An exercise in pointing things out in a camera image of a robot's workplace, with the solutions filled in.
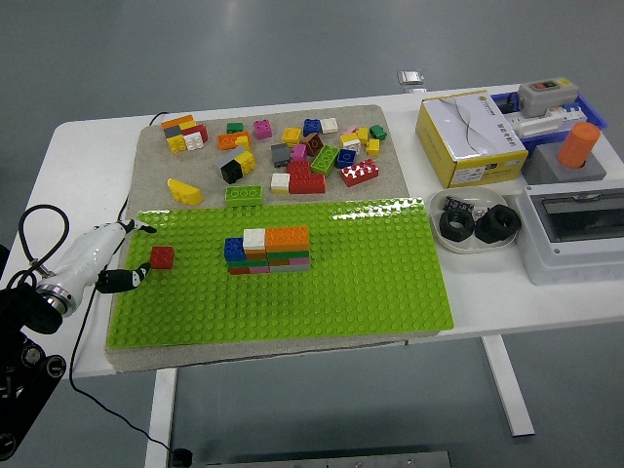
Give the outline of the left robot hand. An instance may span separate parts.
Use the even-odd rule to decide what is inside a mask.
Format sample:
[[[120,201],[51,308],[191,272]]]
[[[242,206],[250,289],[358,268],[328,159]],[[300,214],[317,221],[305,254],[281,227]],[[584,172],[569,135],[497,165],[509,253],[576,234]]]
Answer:
[[[62,257],[48,278],[36,288],[61,315],[71,315],[80,305],[86,287],[95,284],[100,273],[133,231],[149,234],[155,227],[135,219],[107,223],[80,236]]]

